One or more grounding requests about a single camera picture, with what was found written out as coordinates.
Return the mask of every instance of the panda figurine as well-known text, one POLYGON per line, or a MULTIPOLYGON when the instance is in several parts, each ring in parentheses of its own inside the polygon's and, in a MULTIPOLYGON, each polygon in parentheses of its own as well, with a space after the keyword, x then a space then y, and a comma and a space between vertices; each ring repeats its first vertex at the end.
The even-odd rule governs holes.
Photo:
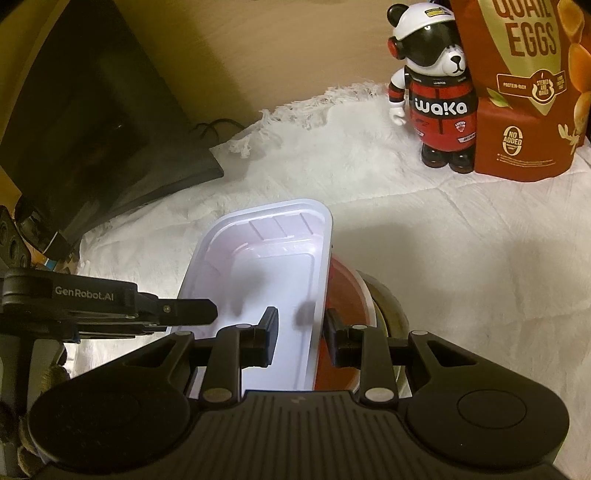
POLYGON ((433 3, 395 4, 388 9, 388 21, 394 28, 390 53, 406 61, 390 81, 390 118, 396 125, 406 123, 408 90, 423 163, 431 168, 449 164, 458 173, 473 171, 478 97, 452 11, 433 3))

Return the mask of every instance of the black cable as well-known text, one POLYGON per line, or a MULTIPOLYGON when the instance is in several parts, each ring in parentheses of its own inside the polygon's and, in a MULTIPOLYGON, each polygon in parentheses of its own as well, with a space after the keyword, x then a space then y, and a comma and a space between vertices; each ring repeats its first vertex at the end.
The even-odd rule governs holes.
POLYGON ((215 128, 215 126, 219 125, 219 124, 231 124, 231 125, 234 125, 235 127, 239 128, 240 130, 244 130, 246 128, 240 122, 236 122, 235 120, 233 120, 231 118, 218 118, 217 120, 214 120, 211 123, 201 122, 201 123, 195 125, 193 127, 193 130, 198 129, 199 127, 205 127, 205 129, 203 129, 203 132, 201 133, 201 135, 199 135, 200 139, 204 139, 205 135, 207 135, 207 132, 209 130, 213 130, 213 132, 216 134, 217 143, 220 143, 220 135, 219 135, 219 132, 217 131, 217 129, 215 128))

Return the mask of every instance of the screw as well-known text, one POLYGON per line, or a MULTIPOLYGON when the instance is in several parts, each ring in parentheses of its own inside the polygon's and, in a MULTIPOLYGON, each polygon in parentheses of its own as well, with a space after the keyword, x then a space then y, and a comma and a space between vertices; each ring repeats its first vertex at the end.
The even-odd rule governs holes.
POLYGON ((394 398, 394 392, 389 388, 370 388, 365 392, 365 398, 374 403, 386 403, 394 398))
POLYGON ((232 392, 227 388, 210 388, 203 393, 203 398, 209 403, 223 403, 232 398, 232 392))

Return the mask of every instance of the black monitor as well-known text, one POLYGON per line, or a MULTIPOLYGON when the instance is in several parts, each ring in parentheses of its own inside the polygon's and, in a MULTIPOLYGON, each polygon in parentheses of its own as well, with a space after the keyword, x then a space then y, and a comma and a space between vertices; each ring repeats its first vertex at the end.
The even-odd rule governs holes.
POLYGON ((23 236, 59 260, 94 226, 223 171, 112 0, 71 0, 0 142, 23 236))

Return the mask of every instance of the red headphones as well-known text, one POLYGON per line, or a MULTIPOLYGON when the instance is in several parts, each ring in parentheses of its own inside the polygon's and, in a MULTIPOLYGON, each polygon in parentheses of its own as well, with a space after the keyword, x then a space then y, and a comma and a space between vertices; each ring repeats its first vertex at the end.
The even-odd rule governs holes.
POLYGON ((392 56, 398 60, 404 60, 406 58, 406 55, 404 54, 404 46, 396 37, 390 37, 388 39, 388 50, 392 56))

